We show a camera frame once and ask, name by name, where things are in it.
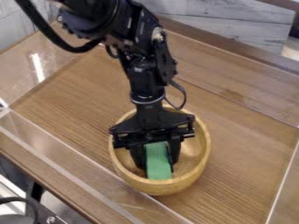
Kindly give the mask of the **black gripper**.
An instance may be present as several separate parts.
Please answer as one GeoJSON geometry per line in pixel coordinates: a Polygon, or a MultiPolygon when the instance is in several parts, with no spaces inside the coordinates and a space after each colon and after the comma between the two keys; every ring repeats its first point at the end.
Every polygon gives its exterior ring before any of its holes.
{"type": "Polygon", "coordinates": [[[134,166],[145,169],[145,147],[142,144],[166,142],[170,165],[178,161],[181,141],[194,136],[194,115],[157,105],[137,107],[132,115],[110,128],[114,149],[129,149],[134,166]]]}

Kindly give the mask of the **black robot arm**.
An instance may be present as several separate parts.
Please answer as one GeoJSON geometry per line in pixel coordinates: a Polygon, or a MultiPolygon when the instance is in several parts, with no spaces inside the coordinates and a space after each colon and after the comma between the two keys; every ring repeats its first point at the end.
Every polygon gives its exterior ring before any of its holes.
{"type": "Polygon", "coordinates": [[[176,164],[181,142],[193,136],[194,116],[172,110],[165,87],[176,86],[177,62],[166,33],[154,14],[134,0],[54,0],[61,22],[77,37],[95,40],[118,59],[129,82],[134,113],[109,128],[115,149],[129,150],[137,168],[148,164],[149,144],[165,144],[165,156],[176,164]]]}

